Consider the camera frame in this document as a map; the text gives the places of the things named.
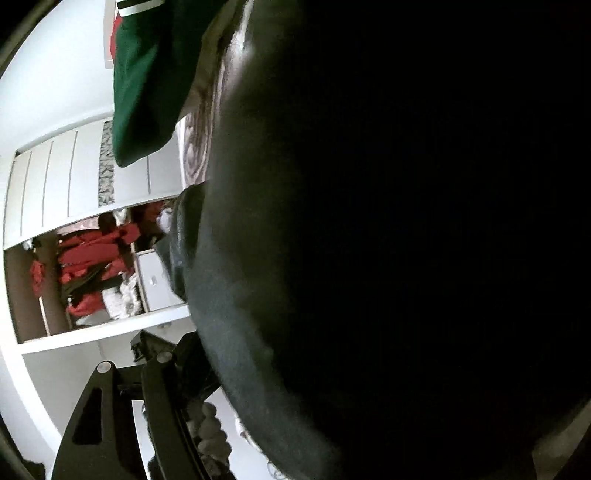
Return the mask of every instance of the green fabric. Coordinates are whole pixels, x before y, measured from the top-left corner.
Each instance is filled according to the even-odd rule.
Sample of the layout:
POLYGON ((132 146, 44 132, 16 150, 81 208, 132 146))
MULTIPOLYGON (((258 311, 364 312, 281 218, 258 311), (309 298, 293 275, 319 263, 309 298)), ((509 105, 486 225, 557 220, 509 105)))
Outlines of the green fabric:
POLYGON ((116 33, 113 153, 120 167, 162 148, 195 76, 201 37, 223 0, 167 0, 116 33))

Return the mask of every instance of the black cloth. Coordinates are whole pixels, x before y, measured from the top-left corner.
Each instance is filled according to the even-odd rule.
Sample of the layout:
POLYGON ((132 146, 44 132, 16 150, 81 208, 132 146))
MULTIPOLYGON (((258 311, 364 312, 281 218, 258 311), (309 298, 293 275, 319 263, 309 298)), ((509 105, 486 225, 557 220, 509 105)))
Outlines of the black cloth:
POLYGON ((254 2, 164 258, 290 478, 481 478, 589 398, 590 18, 254 2))

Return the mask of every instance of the metal bolt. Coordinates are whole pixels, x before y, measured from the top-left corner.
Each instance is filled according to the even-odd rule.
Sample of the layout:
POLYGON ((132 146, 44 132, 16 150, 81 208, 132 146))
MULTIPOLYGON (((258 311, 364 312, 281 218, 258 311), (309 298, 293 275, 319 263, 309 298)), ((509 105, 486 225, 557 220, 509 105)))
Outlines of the metal bolt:
POLYGON ((101 362, 99 366, 96 367, 96 371, 100 374, 105 374, 109 370, 111 370, 111 362, 101 362))
POLYGON ((173 354, 170 352, 160 352, 156 356, 156 360, 161 364, 166 364, 173 359, 173 354))

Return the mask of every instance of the brown wardrobe back panel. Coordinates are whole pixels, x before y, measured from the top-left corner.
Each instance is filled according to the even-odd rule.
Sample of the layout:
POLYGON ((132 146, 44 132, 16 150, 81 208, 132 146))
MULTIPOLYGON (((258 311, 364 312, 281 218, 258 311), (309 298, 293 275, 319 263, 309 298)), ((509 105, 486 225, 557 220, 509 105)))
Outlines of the brown wardrobe back panel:
POLYGON ((39 261, 45 265, 45 280, 41 288, 41 298, 46 313, 49 334, 55 335, 70 330, 64 306, 60 301, 60 283, 57 280, 57 235, 47 232, 37 237, 41 246, 37 248, 39 261))
POLYGON ((24 250, 21 245, 4 252, 8 303, 20 342, 47 336, 39 299, 31 285, 29 269, 32 261, 33 253, 24 250))

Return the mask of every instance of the decorative patterned strip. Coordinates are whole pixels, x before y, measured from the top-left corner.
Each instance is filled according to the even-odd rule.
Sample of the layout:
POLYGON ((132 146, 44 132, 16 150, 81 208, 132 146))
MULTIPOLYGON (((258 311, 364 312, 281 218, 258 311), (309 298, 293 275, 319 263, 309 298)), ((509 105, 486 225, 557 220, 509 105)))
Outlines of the decorative patterned strip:
POLYGON ((100 141, 99 207, 115 203, 115 157, 113 155, 113 122, 105 122, 100 141))

